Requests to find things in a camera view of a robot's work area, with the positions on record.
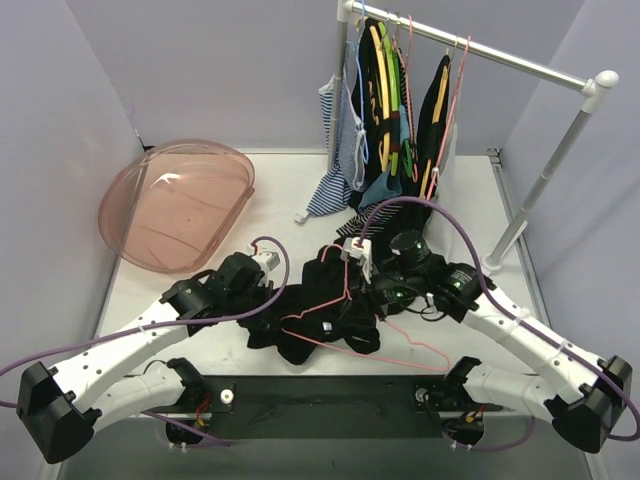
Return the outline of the pink wire hanger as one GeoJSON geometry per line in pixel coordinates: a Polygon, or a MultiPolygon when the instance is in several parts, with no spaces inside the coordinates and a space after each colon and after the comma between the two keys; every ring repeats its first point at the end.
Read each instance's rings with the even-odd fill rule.
{"type": "MultiPolygon", "coordinates": [[[[286,316],[281,318],[280,322],[283,322],[285,319],[301,320],[301,319],[304,318],[305,315],[307,315],[309,313],[313,313],[313,312],[316,312],[316,311],[320,311],[322,309],[326,309],[329,306],[338,304],[340,301],[349,303],[352,300],[353,300],[353,298],[352,298],[352,295],[351,295],[350,290],[349,290],[349,261],[348,260],[344,260],[343,291],[342,291],[342,295],[340,297],[337,297],[336,299],[331,300],[331,301],[327,301],[327,302],[321,303],[321,304],[316,305],[314,307],[310,307],[308,309],[305,309],[299,314],[286,315],[286,316]]],[[[334,346],[330,342],[321,342],[319,340],[315,340],[315,339],[309,338],[307,336],[304,336],[304,335],[302,335],[300,333],[293,332],[290,329],[285,328],[283,325],[280,325],[280,330],[282,332],[284,332],[285,334],[287,334],[289,336],[292,336],[292,337],[294,337],[296,339],[299,339],[301,341],[308,342],[308,343],[311,343],[313,345],[324,347],[324,348],[331,349],[331,350],[334,350],[334,351],[338,351],[338,352],[341,352],[341,353],[344,353],[344,354],[347,354],[347,355],[360,357],[360,358],[364,358],[364,359],[372,360],[372,361],[378,361],[378,362],[384,362],[384,363],[393,364],[393,365],[399,365],[399,366],[403,366],[403,367],[417,368],[417,369],[426,370],[426,371],[435,372],[435,373],[447,373],[448,372],[448,370],[451,367],[451,359],[444,352],[442,352],[441,350],[439,350],[439,349],[435,348],[434,346],[429,345],[429,344],[427,344],[425,342],[414,341],[405,330],[403,330],[399,326],[395,325],[394,323],[390,323],[389,321],[384,321],[384,323],[387,326],[389,326],[390,328],[392,328],[393,330],[395,330],[396,332],[400,333],[406,339],[407,343],[410,346],[410,350],[413,350],[414,347],[424,347],[424,348],[430,350],[431,352],[437,354],[438,356],[440,356],[446,362],[446,366],[445,367],[434,367],[434,366],[419,364],[419,363],[415,363],[415,362],[407,362],[407,361],[395,360],[395,359],[390,359],[390,358],[371,355],[371,354],[360,353],[360,352],[357,352],[357,351],[355,351],[353,349],[346,350],[344,348],[334,346]]]]}

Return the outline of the black tank top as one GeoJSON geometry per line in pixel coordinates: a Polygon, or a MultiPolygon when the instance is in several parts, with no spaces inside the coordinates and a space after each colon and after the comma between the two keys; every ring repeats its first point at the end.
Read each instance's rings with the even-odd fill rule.
{"type": "Polygon", "coordinates": [[[349,301],[336,281],[290,284],[271,307],[238,324],[249,332],[248,348],[274,346],[293,365],[305,363],[319,344],[343,340],[365,355],[381,346],[375,319],[349,301]]]}

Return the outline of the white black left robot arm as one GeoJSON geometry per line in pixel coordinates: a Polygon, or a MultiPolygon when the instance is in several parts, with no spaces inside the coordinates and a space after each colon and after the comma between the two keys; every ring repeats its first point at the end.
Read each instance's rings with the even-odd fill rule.
{"type": "Polygon", "coordinates": [[[26,368],[16,413],[44,460],[65,461],[100,430],[146,410],[199,406],[204,379],[188,360],[170,360],[142,374],[134,369],[206,326],[250,318],[268,308],[274,299],[266,287],[278,266],[290,266],[287,254],[236,252],[218,269],[174,283],[93,347],[50,367],[36,362],[26,368]]]}

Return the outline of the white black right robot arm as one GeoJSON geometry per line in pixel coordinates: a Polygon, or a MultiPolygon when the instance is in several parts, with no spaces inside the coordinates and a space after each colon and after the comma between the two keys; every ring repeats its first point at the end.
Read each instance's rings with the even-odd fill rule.
{"type": "Polygon", "coordinates": [[[381,269],[372,265],[370,240],[349,238],[345,247],[346,258],[362,268],[363,292],[375,309],[431,297],[437,311],[485,335],[531,370],[518,373],[463,357],[443,384],[450,405],[504,407],[550,423],[581,451],[601,451],[630,395],[633,369],[623,358],[604,358],[563,338],[473,266],[433,253],[417,231],[393,239],[392,257],[381,269]]]}

